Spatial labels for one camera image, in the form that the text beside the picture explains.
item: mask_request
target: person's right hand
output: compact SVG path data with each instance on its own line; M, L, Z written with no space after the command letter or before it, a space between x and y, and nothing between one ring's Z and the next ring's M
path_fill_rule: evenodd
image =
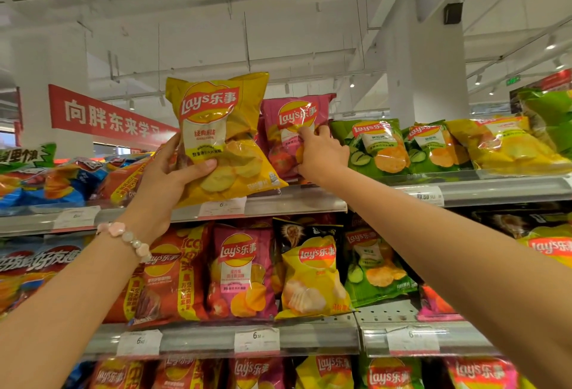
M342 147L330 137L327 125L318 128L318 135L309 127L302 127L300 135L304 139L304 159L298 165L298 172L320 187L335 187L333 181L339 170L348 167L349 147Z

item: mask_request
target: person's left hand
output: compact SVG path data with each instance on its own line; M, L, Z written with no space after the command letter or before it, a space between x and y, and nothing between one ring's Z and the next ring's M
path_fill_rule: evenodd
M135 197L118 221L125 223L137 238L151 244L166 233L173 207L187 183L210 174L217 165L210 159L180 170L169 165L180 140L175 134L148 163Z

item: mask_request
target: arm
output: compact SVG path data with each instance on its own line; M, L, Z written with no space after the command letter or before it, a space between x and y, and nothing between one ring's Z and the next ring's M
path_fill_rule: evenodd
M302 135L305 178L345 200L539 389L572 387L572 270L347 168L327 127Z
M216 162L169 173L178 136L149 163L137 195L118 221L143 242L165 233L184 185ZM59 389L139 258L121 238L99 235L75 261L0 323L2 387Z

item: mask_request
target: hand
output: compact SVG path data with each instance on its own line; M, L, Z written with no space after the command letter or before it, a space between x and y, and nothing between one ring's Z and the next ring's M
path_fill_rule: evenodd
M304 139L304 159L298 172L306 180L331 190L339 170L348 167L349 147L342 147L330 137L327 125L318 128L318 136L309 127L300 128L300 135Z
M148 244L166 233L173 207L181 198L187 183L209 175L217 165L210 159L180 170L169 165L180 140L175 134L151 159L145 169L137 193L118 221L125 223L136 237Z

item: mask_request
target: forearm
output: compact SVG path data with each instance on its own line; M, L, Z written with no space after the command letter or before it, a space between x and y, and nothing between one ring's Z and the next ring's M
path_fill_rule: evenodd
M144 239L144 225L121 221ZM138 263L120 237L102 234L12 312L0 323L3 385L59 389Z
M568 267L348 168L334 172L325 187L521 369L538 369L548 352L562 355L563 340L572 339Z

